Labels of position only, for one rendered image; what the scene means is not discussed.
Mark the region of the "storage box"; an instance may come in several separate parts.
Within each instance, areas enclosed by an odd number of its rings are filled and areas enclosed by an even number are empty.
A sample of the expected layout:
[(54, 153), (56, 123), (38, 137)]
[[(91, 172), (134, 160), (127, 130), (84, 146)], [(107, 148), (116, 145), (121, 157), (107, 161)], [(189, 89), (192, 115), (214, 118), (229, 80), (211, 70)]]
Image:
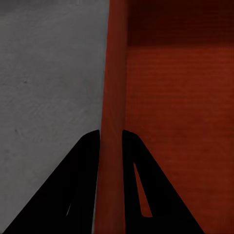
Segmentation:
[(126, 234), (123, 130), (205, 234), (234, 234), (234, 0), (110, 0), (94, 234)]

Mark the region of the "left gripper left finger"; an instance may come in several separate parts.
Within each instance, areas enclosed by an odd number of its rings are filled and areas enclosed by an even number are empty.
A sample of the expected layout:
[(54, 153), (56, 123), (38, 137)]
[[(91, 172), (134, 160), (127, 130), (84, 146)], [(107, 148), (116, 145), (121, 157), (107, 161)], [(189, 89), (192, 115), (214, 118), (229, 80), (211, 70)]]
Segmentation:
[(99, 130), (85, 134), (3, 234), (91, 234)]

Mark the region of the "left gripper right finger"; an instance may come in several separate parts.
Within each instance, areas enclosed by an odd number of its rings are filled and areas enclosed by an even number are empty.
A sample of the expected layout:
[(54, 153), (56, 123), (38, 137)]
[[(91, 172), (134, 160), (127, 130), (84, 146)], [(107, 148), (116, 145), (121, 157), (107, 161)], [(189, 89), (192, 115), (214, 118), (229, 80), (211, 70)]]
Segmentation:
[[(140, 137), (122, 131), (126, 234), (205, 234)], [(141, 214), (134, 162), (153, 217)]]

